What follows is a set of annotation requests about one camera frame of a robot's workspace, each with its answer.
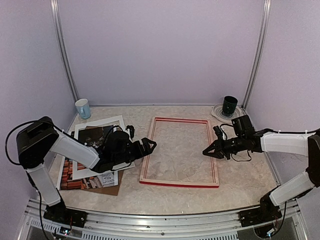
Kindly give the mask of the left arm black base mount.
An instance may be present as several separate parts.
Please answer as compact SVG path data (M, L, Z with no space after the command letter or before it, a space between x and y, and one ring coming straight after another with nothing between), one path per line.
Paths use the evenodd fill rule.
M87 220L87 215L88 214L85 211L66 208L62 211L55 212L46 210L43 217L46 220L50 220L62 225L83 228Z

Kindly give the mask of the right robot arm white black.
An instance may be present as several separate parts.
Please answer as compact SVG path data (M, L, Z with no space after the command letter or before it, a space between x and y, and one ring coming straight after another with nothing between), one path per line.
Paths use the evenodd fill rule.
M242 151L255 153L288 153L308 158L306 170L281 186L266 193L259 207L239 212L243 227L266 223L282 217L280 205L303 197L320 186L320 131L281 132L269 128L255 131L248 115L232 119L234 138L224 139L219 126L213 130L217 139L203 150L203 155L216 159L230 159Z

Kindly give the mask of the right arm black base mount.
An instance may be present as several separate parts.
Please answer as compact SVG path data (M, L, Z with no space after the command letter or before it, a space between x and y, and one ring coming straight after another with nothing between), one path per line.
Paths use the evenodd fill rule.
M242 227L249 227L280 219L283 215L280 210L274 212L263 212L260 208L243 210L238 213Z

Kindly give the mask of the red wooden picture frame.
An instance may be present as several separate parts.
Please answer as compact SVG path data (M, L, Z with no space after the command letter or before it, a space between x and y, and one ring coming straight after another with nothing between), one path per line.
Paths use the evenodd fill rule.
M148 137L157 146L143 158L141 184L207 189L220 186L216 159L203 155L214 140L209 120L156 116Z

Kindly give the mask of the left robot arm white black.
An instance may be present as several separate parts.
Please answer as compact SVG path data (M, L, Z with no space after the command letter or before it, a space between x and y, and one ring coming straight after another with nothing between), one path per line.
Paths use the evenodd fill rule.
M65 157L102 174L151 155L157 146L146 137L132 141L123 130L108 133L99 147L87 146L56 127L48 116L24 122L17 129L18 163L26 170L42 201L51 207L50 214L61 223L70 218L70 211L61 204L62 197L45 165L48 155Z

